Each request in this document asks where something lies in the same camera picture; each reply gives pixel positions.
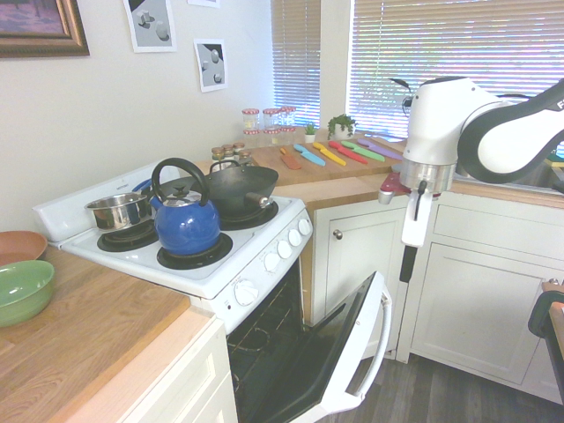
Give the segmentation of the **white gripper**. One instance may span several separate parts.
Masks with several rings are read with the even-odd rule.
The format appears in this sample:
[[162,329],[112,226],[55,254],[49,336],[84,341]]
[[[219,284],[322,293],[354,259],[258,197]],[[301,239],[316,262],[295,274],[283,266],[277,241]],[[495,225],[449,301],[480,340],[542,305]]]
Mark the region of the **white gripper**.
[[412,278],[417,255],[416,247],[422,247],[424,244],[432,201],[433,195],[429,192],[420,195],[417,191],[413,191],[409,195],[401,237],[402,243],[405,244],[399,275],[399,280],[402,282],[409,283]]

